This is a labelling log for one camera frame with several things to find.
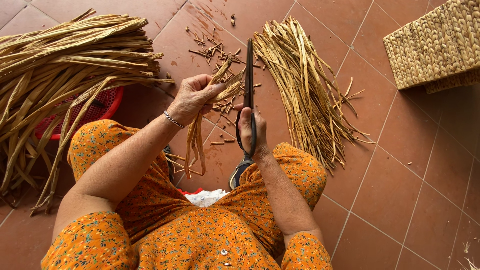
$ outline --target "red plastic basket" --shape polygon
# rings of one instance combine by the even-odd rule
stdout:
[[[87,111],[85,112],[85,114],[83,115],[82,119],[78,123],[78,125],[75,129],[75,132],[77,132],[77,130],[86,123],[110,118],[115,113],[115,111],[118,109],[122,96],[123,96],[123,86],[119,86],[119,87],[116,87],[116,88],[112,88],[112,89],[108,89],[108,90],[100,92],[97,95],[96,99],[98,101],[102,102],[105,105],[105,107],[100,108],[100,107],[97,107],[97,106],[90,105],[88,107]],[[57,104],[56,106],[58,106],[62,103],[65,103],[65,102],[69,102],[69,101],[73,100],[74,98],[76,98],[76,97],[75,96],[69,97],[66,100],[64,100],[63,102]],[[73,122],[77,118],[77,115],[80,112],[80,110],[82,109],[83,105],[84,104],[81,103],[81,104],[78,104],[77,106],[75,106],[73,108],[72,118],[70,120],[69,127],[72,126]],[[57,116],[57,115],[54,114],[54,115],[51,115],[49,117],[44,118],[42,120],[42,122],[40,122],[38,124],[38,126],[36,126],[35,136],[37,138],[40,139],[42,137],[43,133],[48,128],[50,123],[55,119],[55,116]],[[50,137],[50,140],[59,140],[60,139],[60,133],[61,133],[62,126],[63,126],[63,120],[53,130],[53,135],[52,135],[52,137]]]

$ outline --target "silver bracelet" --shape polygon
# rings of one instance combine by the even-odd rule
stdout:
[[[176,124],[177,126],[181,127],[181,128],[185,128],[184,125],[180,124],[179,122],[175,121],[170,115],[168,115],[167,111],[164,110],[163,111],[163,114],[167,117],[168,120],[172,121],[172,123]]]

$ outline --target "orange floral dress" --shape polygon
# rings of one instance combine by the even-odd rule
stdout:
[[[73,137],[68,161],[78,181],[102,155],[138,129],[112,120],[84,125]],[[274,157],[313,209],[326,173],[311,155],[281,143]],[[207,208],[190,203],[168,180],[160,153],[115,212],[72,221],[43,258],[42,269],[278,269],[285,250],[267,191],[253,164],[240,186]],[[293,237],[282,269],[331,269],[330,257],[309,233]]]

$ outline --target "fingernail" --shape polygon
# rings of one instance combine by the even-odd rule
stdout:
[[[215,91],[223,91],[223,90],[225,90],[225,84],[215,84],[215,85],[212,85],[212,87],[214,87],[214,90],[215,90]]]

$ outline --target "sandal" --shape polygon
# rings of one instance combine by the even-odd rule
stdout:
[[[244,156],[240,164],[235,168],[235,170],[232,172],[230,175],[230,178],[228,179],[228,185],[230,188],[233,190],[237,186],[240,185],[240,175],[252,164],[255,162],[248,158],[247,156]]]

